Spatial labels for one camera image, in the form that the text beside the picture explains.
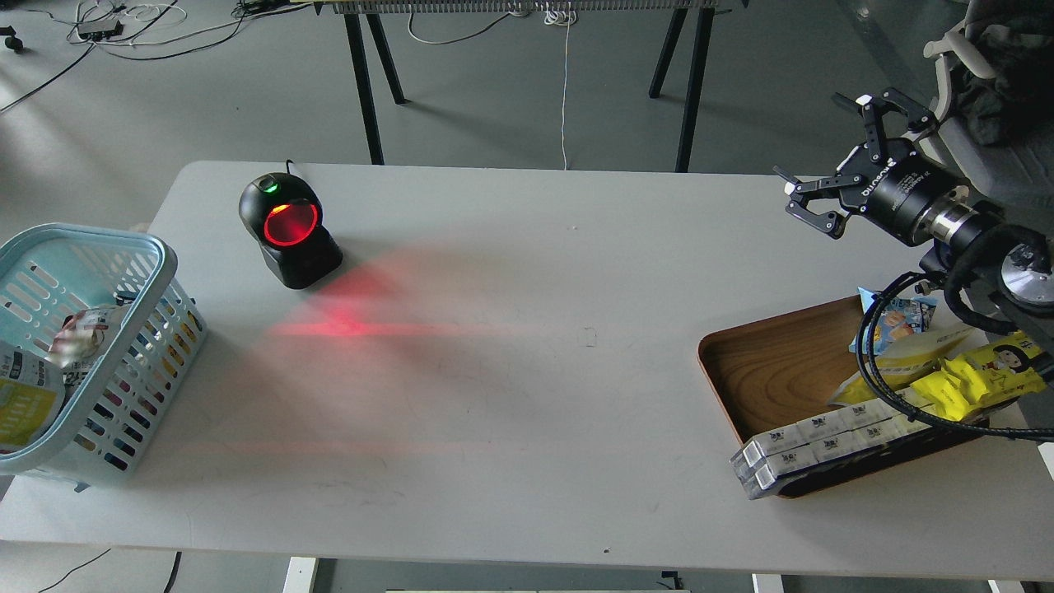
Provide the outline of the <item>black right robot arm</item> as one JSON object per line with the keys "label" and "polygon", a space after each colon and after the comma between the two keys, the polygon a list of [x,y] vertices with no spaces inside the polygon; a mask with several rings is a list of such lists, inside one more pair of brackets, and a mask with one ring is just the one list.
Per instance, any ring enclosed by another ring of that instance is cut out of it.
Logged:
{"label": "black right robot arm", "polygon": [[1009,224],[989,203],[968,205],[965,179],[917,146],[936,117],[899,90],[833,102],[860,117],[865,139],[824,179],[780,171],[786,212],[831,239],[856,215],[904,245],[934,241],[921,266],[957,318],[987,333],[1023,331],[1050,352],[1052,253],[1042,233]]}

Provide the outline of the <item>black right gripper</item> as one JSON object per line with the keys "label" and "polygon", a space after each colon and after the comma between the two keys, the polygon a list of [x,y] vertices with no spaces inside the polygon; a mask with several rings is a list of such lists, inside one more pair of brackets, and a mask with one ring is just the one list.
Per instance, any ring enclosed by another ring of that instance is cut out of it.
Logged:
{"label": "black right gripper", "polygon": [[[865,142],[825,179],[799,180],[780,166],[772,167],[786,182],[786,212],[792,217],[838,240],[848,218],[859,215],[907,246],[919,246],[930,237],[949,243],[975,222],[977,212],[965,203],[968,187],[915,149],[916,140],[938,127],[932,111],[892,87],[855,99],[835,93],[832,101],[861,117]],[[886,134],[884,118],[891,112],[906,120],[900,138]],[[809,209],[824,199],[836,200],[838,207],[824,213]]]}

